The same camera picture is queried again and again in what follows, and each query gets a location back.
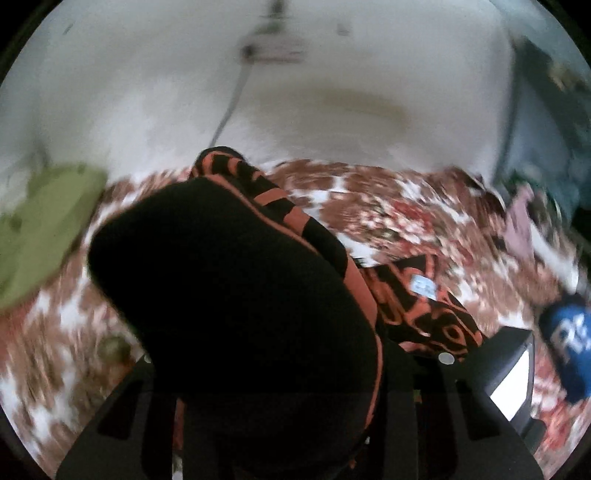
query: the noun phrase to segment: green cloth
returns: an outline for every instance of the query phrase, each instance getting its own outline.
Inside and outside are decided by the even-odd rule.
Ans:
[[[0,216],[0,311],[55,274],[87,227],[107,181],[84,165],[34,175],[27,199]]]

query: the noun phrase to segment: bed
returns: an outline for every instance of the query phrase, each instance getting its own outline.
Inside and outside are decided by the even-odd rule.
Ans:
[[[431,174],[380,167],[294,160],[264,169],[293,201],[325,226],[361,265],[420,253],[445,259],[440,281],[463,303],[480,330],[502,325],[532,329],[531,305],[558,296],[543,265],[498,249],[502,205],[458,168]],[[143,355],[141,345],[90,282],[85,256],[97,228],[111,216],[188,169],[137,175],[110,185],[63,268],[38,292],[0,316],[0,406],[29,454],[54,477],[76,437],[106,396]],[[123,339],[132,361],[106,362],[105,339]],[[546,478],[570,456],[591,423],[587,401],[571,406],[542,341],[537,342],[532,415],[547,433],[535,458]],[[174,451],[182,448],[182,406]],[[172,475],[181,478],[174,458]]]

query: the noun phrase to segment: electrical wire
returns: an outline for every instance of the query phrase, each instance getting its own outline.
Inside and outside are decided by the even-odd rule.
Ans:
[[[236,86],[234,87],[234,92],[232,93],[232,98],[230,98],[230,103],[228,105],[228,108],[226,109],[226,113],[224,113],[222,120],[220,121],[219,125],[217,126],[216,132],[213,134],[211,142],[209,142],[209,148],[212,148],[216,145],[217,141],[220,138],[220,135],[222,134],[224,127],[226,126],[226,124],[228,123],[228,120],[230,120],[230,117],[234,113],[234,110],[236,109],[236,106],[238,105],[238,101],[240,100],[240,95],[242,94],[242,91],[244,90],[244,86],[246,85],[248,77],[251,74],[251,70],[252,70],[252,62],[249,61],[248,59],[244,60],[244,62],[242,63],[242,67],[240,69],[240,75],[238,76],[238,81],[236,82]]]

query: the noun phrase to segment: pink cloth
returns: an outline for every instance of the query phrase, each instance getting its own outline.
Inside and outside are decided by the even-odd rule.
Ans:
[[[506,229],[503,234],[505,248],[511,255],[522,259],[534,258],[531,220],[527,213],[527,204],[533,197],[534,192],[529,185],[520,186],[506,215]]]

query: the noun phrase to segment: black and orange fabric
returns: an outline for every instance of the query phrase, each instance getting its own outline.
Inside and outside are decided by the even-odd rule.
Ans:
[[[420,355],[448,352],[463,360],[483,342],[474,318],[442,286],[437,287],[435,299],[411,289],[414,275],[436,284],[438,266],[436,255],[418,255],[362,268],[361,273],[378,303],[391,340],[407,352]]]
[[[226,147],[204,151],[197,159],[191,176],[221,174],[238,179],[248,196],[275,212],[297,235],[308,240],[337,269],[360,305],[366,305],[368,319],[381,318],[388,337],[406,351],[419,355],[448,352],[462,360],[483,342],[474,318],[445,288],[439,286],[437,299],[419,296],[410,290],[413,275],[433,281],[439,273],[436,255],[418,255],[377,267],[361,268],[361,278],[369,287],[359,288],[356,266],[343,245],[318,221],[306,215],[287,197],[287,193],[268,180],[242,156]],[[376,317],[374,304],[379,313]]]
[[[334,236],[234,150],[204,151],[193,177],[100,229],[95,283],[239,466],[315,478],[345,465],[382,381],[369,288]]]

